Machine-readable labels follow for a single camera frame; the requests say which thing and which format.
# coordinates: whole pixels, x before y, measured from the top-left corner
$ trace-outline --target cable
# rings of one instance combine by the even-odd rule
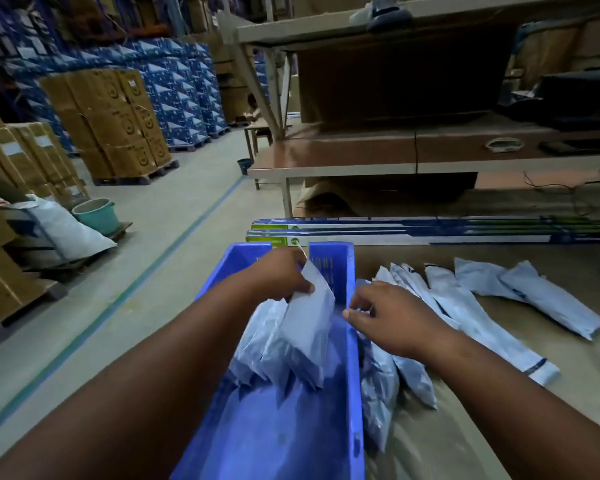
[[[541,192],[541,193],[546,192],[545,190],[543,190],[546,187],[563,187],[563,188],[567,189],[567,192],[565,194],[569,195],[569,197],[571,199],[571,205],[573,206],[573,212],[574,212],[574,214],[576,214],[579,217],[586,217],[586,216],[590,215],[593,212],[593,210],[595,209],[595,206],[591,202],[587,202],[586,200],[580,199],[581,202],[583,202],[584,204],[586,204],[588,206],[588,210],[585,212],[579,212],[578,211],[578,199],[576,197],[576,192],[577,192],[577,190],[583,188],[585,185],[600,184],[600,180],[592,180],[590,182],[584,182],[583,184],[574,185],[573,187],[570,187],[565,184],[536,185],[535,183],[533,183],[531,178],[527,175],[526,171],[523,172],[523,175],[524,175],[525,184],[529,185],[530,187],[533,187],[536,191]]]

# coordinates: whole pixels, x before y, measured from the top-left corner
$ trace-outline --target person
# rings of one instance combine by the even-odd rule
[[[0,480],[167,479],[268,298],[311,292],[299,248],[230,275],[113,361],[0,458]],[[360,310],[375,309],[375,317]],[[344,318],[448,384],[512,478],[600,480],[600,427],[419,298],[388,283],[356,290]]]

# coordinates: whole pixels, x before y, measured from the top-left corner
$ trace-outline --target warehouse floor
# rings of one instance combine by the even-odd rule
[[[148,187],[94,187],[132,221],[117,250],[37,306],[0,345],[0,455],[106,364],[192,302],[224,250],[251,222],[282,217],[280,188],[255,190],[236,160],[247,158],[241,130],[194,153]],[[86,169],[79,173],[91,182]],[[299,187],[294,187],[295,199]]]

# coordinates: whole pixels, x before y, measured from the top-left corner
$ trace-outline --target blue floor line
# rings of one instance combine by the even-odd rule
[[[144,284],[145,281],[158,269],[167,259],[187,240],[195,230],[200,227],[207,218],[213,214],[220,205],[233,193],[240,184],[246,180],[246,177],[240,177],[229,189],[216,200],[211,207],[206,209],[200,217],[198,217],[193,224],[191,224],[178,238],[173,241],[164,252],[149,265],[147,269],[138,276],[128,288],[117,297],[112,304],[110,304],[104,311],[94,320],[88,327],[83,330],[80,335],[74,338],[69,345],[67,345],[60,354],[44,368],[36,377],[29,382],[26,386],[21,389],[12,400],[10,400],[5,407],[0,410],[0,426],[18,410],[18,408],[26,401],[30,396],[37,391],[37,389],[49,378],[51,375],[64,364],[71,355],[76,352],[89,338],[99,329],[107,320],[109,320],[113,314],[115,314],[128,299],[135,293],[135,291]]]

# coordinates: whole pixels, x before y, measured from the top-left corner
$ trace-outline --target white sticker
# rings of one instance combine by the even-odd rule
[[[1,144],[0,146],[2,147],[2,151],[4,152],[4,154],[8,157],[10,157],[11,155],[15,155],[16,153],[24,153],[22,151],[22,147],[18,144],[17,141]]]
[[[43,148],[45,146],[53,146],[54,145],[53,143],[51,143],[51,140],[49,139],[49,137],[47,135],[36,136],[36,143],[38,144],[38,146],[42,146]]]

